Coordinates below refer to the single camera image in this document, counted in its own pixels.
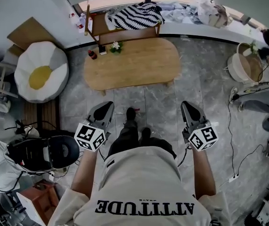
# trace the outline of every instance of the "oval wooden table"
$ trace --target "oval wooden table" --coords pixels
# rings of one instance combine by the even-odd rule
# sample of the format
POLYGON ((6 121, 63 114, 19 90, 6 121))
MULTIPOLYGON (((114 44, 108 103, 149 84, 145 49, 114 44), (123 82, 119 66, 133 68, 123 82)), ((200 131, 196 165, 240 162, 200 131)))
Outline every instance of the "oval wooden table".
POLYGON ((168 84, 180 73, 180 58, 176 47, 162 38, 132 40, 123 43, 121 53, 85 59, 84 78, 90 88, 105 90, 156 83, 168 84))

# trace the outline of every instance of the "black and white striped cloth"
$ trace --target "black and white striped cloth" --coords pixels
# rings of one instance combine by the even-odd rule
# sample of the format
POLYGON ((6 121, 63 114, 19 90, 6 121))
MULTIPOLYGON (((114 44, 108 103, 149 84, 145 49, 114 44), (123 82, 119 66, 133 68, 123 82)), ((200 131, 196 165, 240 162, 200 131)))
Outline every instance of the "black and white striped cloth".
POLYGON ((162 8, 153 3, 134 4, 115 11, 109 11, 107 18, 116 28, 126 30, 144 29, 163 24, 162 8))

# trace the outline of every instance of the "marble floor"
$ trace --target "marble floor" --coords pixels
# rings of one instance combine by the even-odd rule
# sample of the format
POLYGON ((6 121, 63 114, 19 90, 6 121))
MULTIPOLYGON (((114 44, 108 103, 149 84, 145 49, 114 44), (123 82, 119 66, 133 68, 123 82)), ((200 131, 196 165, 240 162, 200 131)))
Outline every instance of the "marble floor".
MULTIPOLYGON (((152 135, 170 142, 176 160, 180 162, 185 152, 185 144, 181 131, 184 123, 181 115, 181 102, 188 100, 204 109, 207 118, 215 125, 219 141, 207 150, 208 158, 214 174, 216 188, 224 191, 229 204, 231 218, 235 225, 242 225, 245 215, 255 205, 260 203, 266 187, 269 185, 269 159, 258 149, 245 160, 240 168, 239 178, 229 183, 233 176, 232 148, 228 131, 229 111, 227 108, 229 92, 232 87, 242 87, 234 81, 228 71, 224 70, 226 61, 236 51, 236 45, 226 42, 192 39, 167 38, 178 49, 182 65, 181 74, 174 84, 166 87, 162 84, 128 87, 106 91, 106 96, 88 87, 83 79, 84 58, 87 50, 84 47, 68 52, 70 61, 70 78, 66 88, 60 95, 61 126, 74 132, 79 122, 82 122, 87 112, 102 101, 113 101, 115 116, 110 127, 110 137, 101 149, 107 155, 111 143, 119 135, 126 119, 126 109, 139 109, 137 121, 139 130, 149 126, 152 135)), ((264 72, 264 78, 269 77, 269 69, 264 72)), ((230 106, 232 114, 230 129, 233 133, 234 168, 237 173, 239 163, 258 144, 266 145, 269 133, 261 127, 265 117, 263 113, 243 111, 230 106)), ((61 178, 60 184, 69 186, 76 165, 71 166, 69 173, 61 178)), ((97 190, 103 160, 98 155, 94 191, 97 190)), ((194 193, 194 173, 192 152, 188 151, 184 163, 179 167, 183 188, 194 193)))

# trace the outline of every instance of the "white chair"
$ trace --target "white chair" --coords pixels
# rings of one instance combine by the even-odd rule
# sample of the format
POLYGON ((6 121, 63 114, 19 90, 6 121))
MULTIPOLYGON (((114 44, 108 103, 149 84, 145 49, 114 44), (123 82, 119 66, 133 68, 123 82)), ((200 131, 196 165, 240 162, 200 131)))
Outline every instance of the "white chair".
POLYGON ((31 44, 19 57, 14 74, 19 95, 31 103, 44 103, 57 97, 64 89, 68 77, 65 53, 47 41, 31 44), (39 81, 41 86, 33 87, 29 83, 31 76, 42 67, 49 70, 49 75, 45 77, 46 81, 39 81))

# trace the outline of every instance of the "red bottle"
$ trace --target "red bottle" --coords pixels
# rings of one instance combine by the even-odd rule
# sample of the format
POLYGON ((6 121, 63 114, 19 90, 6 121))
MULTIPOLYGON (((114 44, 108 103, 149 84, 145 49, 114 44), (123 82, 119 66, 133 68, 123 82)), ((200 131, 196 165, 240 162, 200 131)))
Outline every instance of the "red bottle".
POLYGON ((97 54, 94 51, 88 50, 87 52, 92 59, 97 59, 97 54))

